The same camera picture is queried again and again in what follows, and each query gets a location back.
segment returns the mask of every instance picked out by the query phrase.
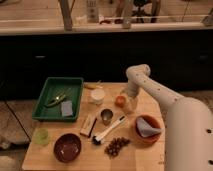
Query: utensil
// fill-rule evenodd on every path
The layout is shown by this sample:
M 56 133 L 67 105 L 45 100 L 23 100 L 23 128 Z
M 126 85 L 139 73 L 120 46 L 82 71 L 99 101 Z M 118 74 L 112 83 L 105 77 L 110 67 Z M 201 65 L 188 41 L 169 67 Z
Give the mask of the utensil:
M 60 102 L 62 102 L 66 97 L 66 93 L 70 90 L 71 88 L 66 89 L 65 91 L 61 92 L 60 94 L 58 94 L 57 96 L 55 96 L 52 100 L 50 100 L 48 102 L 48 104 L 44 105 L 45 107 L 53 107 L 57 104 L 59 104 Z
M 102 133 L 93 136 L 92 142 L 95 145 L 101 145 L 103 143 L 104 137 L 116 126 L 118 126 L 120 123 L 122 123 L 125 120 L 125 116 L 121 116 L 119 119 L 117 119 L 111 126 L 109 126 L 105 131 Z

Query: orange bowl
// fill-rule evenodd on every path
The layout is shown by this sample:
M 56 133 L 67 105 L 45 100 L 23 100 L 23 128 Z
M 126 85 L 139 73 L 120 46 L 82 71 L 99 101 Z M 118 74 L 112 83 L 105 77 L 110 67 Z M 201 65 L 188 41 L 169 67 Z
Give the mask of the orange bowl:
M 160 134 L 156 134 L 149 137 L 143 137 L 140 135 L 138 127 L 137 127 L 137 118 L 142 117 L 147 123 L 149 123 L 153 128 L 161 128 L 159 122 L 150 115 L 139 115 L 137 116 L 133 121 L 133 133 L 138 141 L 145 143 L 145 144 L 153 144 L 155 143 L 159 138 Z

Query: green tray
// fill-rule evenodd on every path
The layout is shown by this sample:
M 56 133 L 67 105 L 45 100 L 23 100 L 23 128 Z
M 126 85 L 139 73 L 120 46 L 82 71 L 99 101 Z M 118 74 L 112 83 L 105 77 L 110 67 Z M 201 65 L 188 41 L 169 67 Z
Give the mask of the green tray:
M 66 92 L 64 101 L 72 101 L 72 116 L 62 116 L 61 103 L 53 107 L 45 107 L 45 104 L 51 99 L 67 89 L 69 90 Z M 81 77 L 48 77 L 33 111 L 32 118 L 41 121 L 75 122 L 78 118 L 82 90 L 83 78 Z

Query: white container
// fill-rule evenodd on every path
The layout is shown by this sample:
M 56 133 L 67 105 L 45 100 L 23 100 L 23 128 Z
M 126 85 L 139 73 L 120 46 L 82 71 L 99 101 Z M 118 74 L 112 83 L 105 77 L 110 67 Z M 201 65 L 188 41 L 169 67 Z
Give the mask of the white container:
M 103 103 L 105 97 L 105 92 L 103 89 L 94 89 L 91 91 L 92 102 L 96 105 L 100 105 Z

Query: small container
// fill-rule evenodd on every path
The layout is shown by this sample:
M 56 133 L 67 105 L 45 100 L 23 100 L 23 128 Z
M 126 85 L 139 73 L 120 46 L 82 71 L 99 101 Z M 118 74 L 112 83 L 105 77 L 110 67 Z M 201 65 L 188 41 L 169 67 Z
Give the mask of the small container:
M 104 109 L 101 111 L 101 118 L 104 125 L 109 125 L 113 117 L 113 112 L 110 109 Z
M 100 105 L 103 103 L 105 97 L 105 92 L 103 89 L 94 89 L 91 91 L 92 102 L 96 105 Z

